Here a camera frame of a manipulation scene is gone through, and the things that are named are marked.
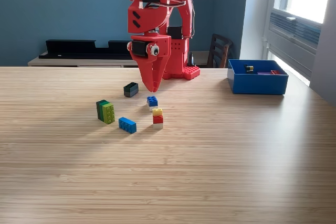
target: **chair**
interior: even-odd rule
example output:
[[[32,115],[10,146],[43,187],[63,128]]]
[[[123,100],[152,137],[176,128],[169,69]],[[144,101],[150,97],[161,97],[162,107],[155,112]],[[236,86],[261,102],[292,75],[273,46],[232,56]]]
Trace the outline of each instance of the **chair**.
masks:
[[[232,41],[218,34],[212,35],[207,68],[227,68],[228,54]]]

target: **green lego brick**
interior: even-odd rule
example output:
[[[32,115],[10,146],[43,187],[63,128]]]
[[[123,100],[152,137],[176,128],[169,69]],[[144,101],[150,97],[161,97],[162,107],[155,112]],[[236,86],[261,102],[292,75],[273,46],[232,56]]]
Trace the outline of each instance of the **green lego brick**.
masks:
[[[99,104],[103,103],[103,102],[107,102],[107,101],[106,100],[101,100],[99,102],[96,102],[98,119],[101,119]]]
[[[103,116],[104,116],[104,123],[110,124],[115,121],[114,118],[114,108],[112,103],[108,103],[102,106],[103,108]]]
[[[109,104],[109,102],[102,102],[99,104],[99,112],[100,112],[100,120],[104,122],[104,115],[103,115],[103,105]]]

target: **red lego brick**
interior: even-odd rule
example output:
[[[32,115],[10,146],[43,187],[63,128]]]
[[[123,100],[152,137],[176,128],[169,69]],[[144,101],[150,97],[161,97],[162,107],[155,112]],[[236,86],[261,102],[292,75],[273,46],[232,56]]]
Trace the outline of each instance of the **red lego brick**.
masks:
[[[184,67],[183,72],[184,78],[187,80],[192,80],[201,74],[199,67]]]
[[[272,74],[281,74],[280,71],[278,71],[278,70],[272,70],[271,73]]]
[[[163,123],[163,116],[153,116],[153,124]]]

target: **yellow lego brick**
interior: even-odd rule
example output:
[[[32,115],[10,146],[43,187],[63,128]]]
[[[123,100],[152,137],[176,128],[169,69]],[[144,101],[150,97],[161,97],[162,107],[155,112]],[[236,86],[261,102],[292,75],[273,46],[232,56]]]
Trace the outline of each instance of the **yellow lego brick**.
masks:
[[[153,116],[160,116],[163,115],[162,109],[153,109]]]
[[[102,106],[102,108],[103,108],[104,123],[110,124],[115,122],[113,104],[112,103],[105,104]]]

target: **lego brick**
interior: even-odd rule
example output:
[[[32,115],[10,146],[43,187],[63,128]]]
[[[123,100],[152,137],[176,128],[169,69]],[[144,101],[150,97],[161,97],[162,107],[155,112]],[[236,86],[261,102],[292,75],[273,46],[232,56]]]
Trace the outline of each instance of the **lego brick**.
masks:
[[[104,122],[104,115],[103,115],[103,105],[108,104],[109,102],[102,102],[99,103],[99,113],[100,113],[100,120]]]
[[[119,118],[119,128],[127,131],[131,134],[137,132],[136,123],[127,119],[127,118]]]
[[[278,75],[278,74],[281,74],[281,72],[278,71],[278,70],[272,70],[272,71],[271,71],[271,74],[276,74],[276,75]]]
[[[163,123],[156,123],[156,124],[153,124],[153,128],[154,128],[154,129],[157,129],[157,130],[159,130],[159,129],[163,129]]]
[[[103,102],[107,102],[107,101],[106,100],[101,100],[99,102],[96,102],[98,119],[101,119],[99,104],[103,103]]]
[[[136,90],[134,90],[134,91],[132,91],[132,92],[126,92],[126,91],[124,91],[124,96],[126,96],[126,97],[133,97],[133,96],[135,96],[138,92],[139,92],[138,89],[136,89]]]
[[[135,90],[139,91],[139,85],[135,82],[131,82],[130,84],[124,87],[124,92],[127,93],[132,93]]]
[[[183,77],[186,80],[192,80],[201,74],[199,67],[184,67],[183,68]]]
[[[149,107],[159,106],[156,97],[147,97],[147,104]]]
[[[162,109],[153,109],[153,116],[163,115]]]
[[[153,124],[163,123],[163,116],[153,116]]]
[[[111,124],[115,122],[114,118],[114,107],[112,103],[108,103],[102,106],[104,123]]]
[[[157,109],[158,106],[155,106],[155,107],[149,107],[149,111],[152,112],[154,109]]]

